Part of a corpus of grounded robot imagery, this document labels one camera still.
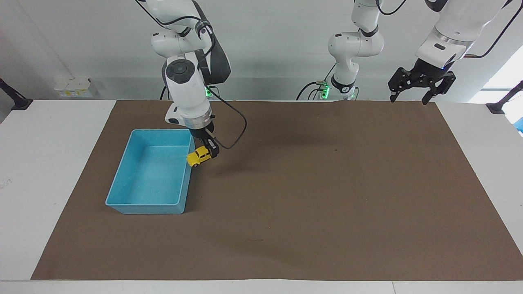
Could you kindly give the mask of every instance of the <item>black cable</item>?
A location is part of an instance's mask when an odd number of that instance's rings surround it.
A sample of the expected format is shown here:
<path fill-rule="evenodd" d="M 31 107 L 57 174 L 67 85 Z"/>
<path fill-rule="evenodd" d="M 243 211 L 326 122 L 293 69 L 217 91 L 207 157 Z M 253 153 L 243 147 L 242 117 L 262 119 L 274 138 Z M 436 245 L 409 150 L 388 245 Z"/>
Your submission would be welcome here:
<path fill-rule="evenodd" d="M 383 14 L 383 15 L 393 15 L 396 12 L 398 12 L 398 10 L 400 10 L 400 8 L 403 6 L 403 4 L 405 4 L 405 2 L 407 2 L 407 0 L 403 0 L 403 2 L 401 2 L 401 4 L 396 8 L 396 10 L 394 10 L 393 12 L 390 12 L 390 13 L 383 12 L 383 10 L 381 10 L 380 0 L 376 0 L 376 5 L 378 6 L 378 10 L 381 12 L 381 14 Z"/>
<path fill-rule="evenodd" d="M 359 87 L 356 87 L 356 88 L 354 89 L 354 92 L 355 92 L 356 90 L 358 90 L 358 93 L 355 95 L 354 101 L 357 101 L 357 100 L 358 100 L 358 96 L 359 96 Z"/>
<path fill-rule="evenodd" d="M 232 147 L 234 147 L 239 141 L 240 139 L 243 137 L 243 134 L 245 134 L 245 130 L 247 130 L 247 118 L 245 117 L 245 115 L 243 115 L 243 113 L 241 113 L 238 109 L 236 109 L 234 106 L 232 106 L 229 102 L 223 100 L 220 95 L 217 95 L 215 92 L 213 92 L 208 86 L 206 87 L 216 98 L 218 98 L 221 102 L 225 103 L 225 105 L 229 106 L 229 108 L 231 108 L 232 110 L 236 111 L 242 118 L 243 118 L 243 121 L 245 122 L 245 125 L 243 126 L 243 130 L 242 132 L 240 133 L 240 135 L 238 136 L 238 138 L 236 139 L 236 141 L 234 141 L 234 143 L 230 146 L 230 147 L 225 147 L 219 140 L 218 138 L 216 138 L 216 136 L 214 136 L 214 134 L 209 131 L 208 129 L 206 129 L 207 133 L 209 135 L 211 135 L 213 137 L 213 139 L 216 141 L 216 143 L 218 143 L 218 145 L 220 145 L 221 147 L 223 147 L 224 149 L 226 150 L 229 150 L 229 149 L 232 149 Z"/>
<path fill-rule="evenodd" d="M 327 78 L 328 78 L 328 76 L 331 74 L 332 70 L 334 70 L 334 68 L 336 67 L 336 64 L 337 64 L 337 63 L 334 63 L 334 65 L 331 67 L 331 70 L 328 72 L 328 74 L 327 74 L 327 75 L 325 76 L 325 78 L 323 79 L 324 82 L 327 82 Z M 322 89 L 322 87 L 319 86 L 318 89 L 317 89 L 318 92 L 316 92 L 316 94 L 314 94 L 314 98 L 313 98 L 313 100 L 316 100 L 316 95 L 318 95 L 318 93 L 320 92 L 321 89 Z"/>
<path fill-rule="evenodd" d="M 332 66 L 331 70 L 328 72 L 328 74 L 325 76 L 325 78 L 323 79 L 323 81 L 327 81 L 327 78 L 328 76 L 331 74 L 332 70 L 336 67 L 336 63 L 334 63 L 334 65 Z"/>
<path fill-rule="evenodd" d="M 166 27 L 162 26 L 162 24 L 160 23 L 159 20 L 156 19 L 156 17 L 154 17 L 151 13 L 149 13 L 149 11 L 147 9 L 145 9 L 145 7 L 143 7 L 143 5 L 139 2 L 139 0 L 134 0 L 142 9 L 143 11 L 145 11 L 145 13 L 147 13 L 159 26 L 161 26 L 162 28 L 166 29 Z"/>
<path fill-rule="evenodd" d="M 308 87 L 312 86 L 312 85 L 315 85 L 316 82 L 310 82 L 308 84 L 305 85 L 305 87 L 303 87 L 303 89 L 301 89 L 300 93 L 298 94 L 298 96 L 296 97 L 296 101 L 300 100 L 300 96 L 301 94 L 303 94 L 303 92 L 305 91 L 305 89 L 307 89 Z"/>
<path fill-rule="evenodd" d="M 160 101 L 163 100 L 163 95 L 165 94 L 165 90 L 167 90 L 166 86 L 164 86 L 164 89 L 162 90 L 162 93 L 160 94 Z"/>
<path fill-rule="evenodd" d="M 519 96 L 517 96 L 517 97 L 514 97 L 514 98 L 510 99 L 509 101 L 507 101 L 507 103 L 512 102 L 512 101 L 514 101 L 514 100 L 516 100 L 516 99 L 519 99 L 519 98 L 521 98 L 521 97 L 523 97 L 523 94 L 521 94 L 521 95 L 519 95 Z"/>
<path fill-rule="evenodd" d="M 196 16 L 192 16 L 192 15 L 182 16 L 182 17 L 179 17 L 179 18 L 177 18 L 175 20 L 171 20 L 171 21 L 168 21 L 168 22 L 163 22 L 163 21 L 161 21 L 159 19 L 156 19 L 156 20 L 158 20 L 158 22 L 160 24 L 164 25 L 164 26 L 170 26 L 170 25 L 175 24 L 175 23 L 179 22 L 180 20 L 184 20 L 184 19 L 195 19 L 197 21 L 201 21 L 201 18 L 196 17 Z"/>
<path fill-rule="evenodd" d="M 218 87 L 216 86 L 209 86 L 210 89 L 216 89 L 216 91 L 218 91 L 218 95 L 220 95 L 220 89 L 218 89 Z"/>
<path fill-rule="evenodd" d="M 307 97 L 307 101 L 309 101 L 309 100 L 311 99 L 311 95 L 312 95 L 312 93 L 316 92 L 316 94 L 318 94 L 319 91 L 320 91 L 319 89 L 314 89 L 314 90 L 312 90 L 312 91 L 309 93 L 309 96 Z"/>
<path fill-rule="evenodd" d="M 211 48 L 209 48 L 209 51 L 203 55 L 203 58 L 206 58 L 211 53 L 212 49 L 214 49 L 216 46 L 216 37 L 214 34 L 209 31 L 209 36 L 211 37 Z"/>
<path fill-rule="evenodd" d="M 519 9 L 516 11 L 516 13 L 514 14 L 514 16 L 510 19 L 510 21 L 507 23 L 507 25 L 505 26 L 505 28 L 501 31 L 501 33 L 499 34 L 499 36 L 497 36 L 496 40 L 494 41 L 494 43 L 492 43 L 492 46 L 487 50 L 487 52 L 485 52 L 483 55 L 476 55 L 476 54 L 466 54 L 464 56 L 464 58 L 483 58 L 485 56 L 487 56 L 491 51 L 492 49 L 494 49 L 494 47 L 496 46 L 496 44 L 498 43 L 498 41 L 501 39 L 501 37 L 503 36 L 503 34 L 505 34 L 505 32 L 507 31 L 507 29 L 510 27 L 510 25 L 512 24 L 512 22 L 514 22 L 514 20 L 516 19 L 516 17 L 518 17 L 519 13 L 521 12 L 521 10 L 523 9 L 523 0 L 521 0 L 521 5 L 519 6 Z"/>

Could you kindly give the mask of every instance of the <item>blue tray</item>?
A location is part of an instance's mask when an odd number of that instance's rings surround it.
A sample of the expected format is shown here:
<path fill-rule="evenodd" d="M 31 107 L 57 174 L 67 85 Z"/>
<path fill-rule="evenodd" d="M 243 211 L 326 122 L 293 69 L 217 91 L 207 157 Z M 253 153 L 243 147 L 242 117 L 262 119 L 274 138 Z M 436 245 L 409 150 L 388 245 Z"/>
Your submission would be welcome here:
<path fill-rule="evenodd" d="M 185 210 L 195 149 L 189 130 L 134 130 L 105 204 L 124 214 Z"/>

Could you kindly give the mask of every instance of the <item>window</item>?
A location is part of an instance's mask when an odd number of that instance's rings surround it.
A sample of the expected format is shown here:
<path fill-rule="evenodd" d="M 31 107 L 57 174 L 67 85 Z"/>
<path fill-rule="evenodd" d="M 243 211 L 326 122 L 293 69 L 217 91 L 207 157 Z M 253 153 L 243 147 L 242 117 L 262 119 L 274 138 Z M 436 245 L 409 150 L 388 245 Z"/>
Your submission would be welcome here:
<path fill-rule="evenodd" d="M 483 89 L 472 97 L 469 103 L 495 103 L 501 100 L 509 90 L 523 80 L 522 64 L 523 47 L 514 53 L 507 63 L 483 86 Z M 511 101 L 507 102 L 503 111 L 512 124 L 523 118 L 523 92 L 516 94 Z"/>

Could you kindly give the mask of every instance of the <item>green led light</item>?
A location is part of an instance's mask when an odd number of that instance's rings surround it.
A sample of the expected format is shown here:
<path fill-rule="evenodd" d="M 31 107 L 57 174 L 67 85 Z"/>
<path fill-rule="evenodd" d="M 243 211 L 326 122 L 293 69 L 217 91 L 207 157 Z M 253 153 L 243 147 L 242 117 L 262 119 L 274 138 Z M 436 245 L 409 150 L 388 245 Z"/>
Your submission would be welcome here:
<path fill-rule="evenodd" d="M 329 92 L 331 91 L 331 87 L 329 87 L 328 85 L 325 85 L 325 88 L 323 89 L 323 92 L 322 92 L 322 99 L 323 100 L 327 100 L 328 99 L 328 94 Z"/>

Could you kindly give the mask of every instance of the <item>white table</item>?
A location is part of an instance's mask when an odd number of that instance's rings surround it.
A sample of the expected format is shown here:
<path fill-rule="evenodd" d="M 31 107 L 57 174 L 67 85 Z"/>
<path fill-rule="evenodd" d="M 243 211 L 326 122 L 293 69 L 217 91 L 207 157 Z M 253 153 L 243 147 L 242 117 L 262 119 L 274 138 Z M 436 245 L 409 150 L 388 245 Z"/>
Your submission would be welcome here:
<path fill-rule="evenodd" d="M 29 281 L 114 104 L 37 100 L 0 125 L 0 293 L 523 293 L 523 281 Z M 438 107 L 523 252 L 523 138 L 483 105 Z"/>

